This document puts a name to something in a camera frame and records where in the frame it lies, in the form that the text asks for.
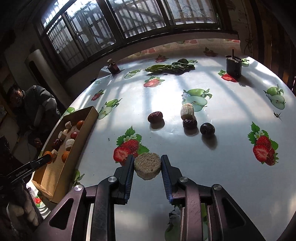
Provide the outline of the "person's left hand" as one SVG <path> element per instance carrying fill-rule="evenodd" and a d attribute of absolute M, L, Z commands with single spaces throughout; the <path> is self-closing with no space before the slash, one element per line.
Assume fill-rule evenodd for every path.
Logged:
<path fill-rule="evenodd" d="M 16 230 L 24 230 L 28 225 L 34 227 L 39 225 L 38 215 L 32 205 L 30 193 L 23 187 L 23 184 L 19 184 L 9 191 L 6 211 Z"/>

